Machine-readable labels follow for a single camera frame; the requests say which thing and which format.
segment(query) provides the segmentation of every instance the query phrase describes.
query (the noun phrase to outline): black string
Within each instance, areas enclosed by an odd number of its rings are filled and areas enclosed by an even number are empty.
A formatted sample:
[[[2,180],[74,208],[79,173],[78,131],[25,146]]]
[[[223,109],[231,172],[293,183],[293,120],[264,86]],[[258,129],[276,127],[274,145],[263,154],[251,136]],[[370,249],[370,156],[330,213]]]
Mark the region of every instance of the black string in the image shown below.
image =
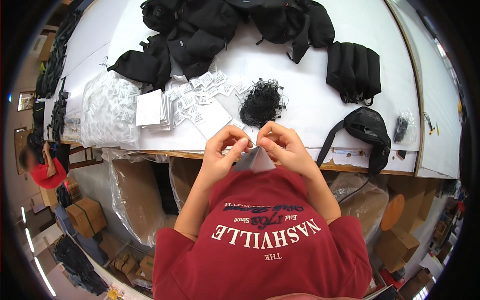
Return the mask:
[[[239,98],[240,103],[243,101],[240,108],[241,121],[260,129],[268,121],[279,119],[282,109],[287,108],[287,104],[282,100],[282,97],[287,97],[282,94],[283,87],[278,85],[277,80],[263,81],[260,79],[248,89],[244,98]]]

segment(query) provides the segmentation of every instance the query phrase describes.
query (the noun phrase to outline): plastic bag of clips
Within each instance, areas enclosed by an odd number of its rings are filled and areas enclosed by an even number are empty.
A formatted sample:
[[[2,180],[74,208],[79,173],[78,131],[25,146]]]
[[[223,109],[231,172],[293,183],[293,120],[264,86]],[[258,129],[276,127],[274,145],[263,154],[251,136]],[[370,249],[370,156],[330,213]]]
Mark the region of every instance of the plastic bag of clips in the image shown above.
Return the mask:
[[[417,141],[417,128],[410,109],[401,110],[396,119],[394,143],[413,144]]]

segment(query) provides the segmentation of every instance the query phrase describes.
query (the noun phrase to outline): black cord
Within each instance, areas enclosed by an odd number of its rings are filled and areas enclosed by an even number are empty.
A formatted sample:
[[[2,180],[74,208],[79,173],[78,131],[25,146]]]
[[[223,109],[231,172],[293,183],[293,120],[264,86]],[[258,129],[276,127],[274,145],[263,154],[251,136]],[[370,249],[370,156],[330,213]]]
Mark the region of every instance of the black cord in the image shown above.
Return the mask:
[[[278,81],[270,79],[254,83],[245,94],[244,98],[239,98],[243,105],[240,108],[241,121],[249,126],[262,128],[268,121],[279,119],[282,109],[287,106],[282,100],[283,87],[278,85]]]
[[[354,190],[353,192],[351,192],[350,194],[348,194],[347,196],[343,197],[342,200],[338,201],[338,204],[344,202],[346,199],[348,199],[351,195],[355,194],[356,192],[360,191],[361,189],[363,189],[363,187],[365,185],[367,185],[367,183],[370,181],[370,179],[372,179],[372,176],[369,176],[367,181],[365,181],[365,183],[359,187],[358,189]]]

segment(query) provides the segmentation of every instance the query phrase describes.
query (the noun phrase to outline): black backpack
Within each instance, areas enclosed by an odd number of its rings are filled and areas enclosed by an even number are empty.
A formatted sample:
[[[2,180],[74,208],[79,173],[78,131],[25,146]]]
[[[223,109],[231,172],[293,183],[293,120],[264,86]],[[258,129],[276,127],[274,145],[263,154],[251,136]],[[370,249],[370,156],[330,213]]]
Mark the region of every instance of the black backpack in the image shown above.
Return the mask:
[[[391,142],[382,116],[375,110],[366,107],[358,108],[349,113],[344,120],[341,120],[332,128],[318,155],[317,165],[322,164],[327,152],[330,151],[335,134],[342,128],[345,128],[351,136],[373,145],[368,173],[380,173],[388,163]]]

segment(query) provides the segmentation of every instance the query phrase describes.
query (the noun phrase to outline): plastic sheet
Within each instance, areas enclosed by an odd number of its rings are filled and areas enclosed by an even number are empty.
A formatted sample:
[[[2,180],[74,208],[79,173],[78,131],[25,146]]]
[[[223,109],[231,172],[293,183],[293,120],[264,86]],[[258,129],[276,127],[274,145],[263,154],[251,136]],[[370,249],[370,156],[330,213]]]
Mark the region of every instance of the plastic sheet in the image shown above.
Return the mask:
[[[81,116],[85,148],[104,144],[139,147],[140,131],[135,125],[139,87],[141,83],[107,71],[85,85]]]
[[[164,227],[173,228],[177,216],[163,211],[158,185],[147,160],[163,163],[168,162],[168,156],[102,150],[102,158],[109,164],[113,211],[137,241],[154,247],[156,232]]]
[[[413,144],[417,141],[417,127],[410,109],[401,110],[396,119],[394,143]]]
[[[337,201],[360,188],[368,177],[360,173],[342,172],[330,186]],[[376,175],[369,182],[340,204],[342,216],[354,216],[360,220],[363,240],[367,243],[380,226],[388,205],[387,177]]]

